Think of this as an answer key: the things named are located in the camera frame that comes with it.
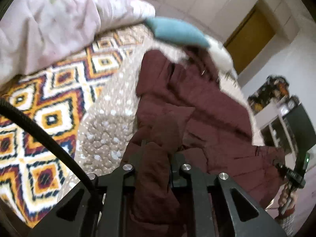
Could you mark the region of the person's right hand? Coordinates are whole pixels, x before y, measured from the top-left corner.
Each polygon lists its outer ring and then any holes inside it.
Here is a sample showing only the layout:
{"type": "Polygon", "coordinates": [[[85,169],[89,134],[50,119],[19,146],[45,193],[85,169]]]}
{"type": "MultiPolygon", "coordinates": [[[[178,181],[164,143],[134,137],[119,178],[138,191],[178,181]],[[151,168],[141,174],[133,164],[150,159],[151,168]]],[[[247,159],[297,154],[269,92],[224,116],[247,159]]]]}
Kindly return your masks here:
{"type": "Polygon", "coordinates": [[[298,199],[298,194],[296,190],[290,190],[291,189],[291,183],[287,182],[284,185],[284,188],[281,191],[280,197],[278,198],[278,214],[280,216],[289,216],[290,214],[293,214],[295,211],[295,205],[298,199]],[[285,212],[281,212],[282,208],[285,206],[285,204],[288,201],[288,198],[290,198],[290,203],[287,206],[287,209],[285,212]]]}

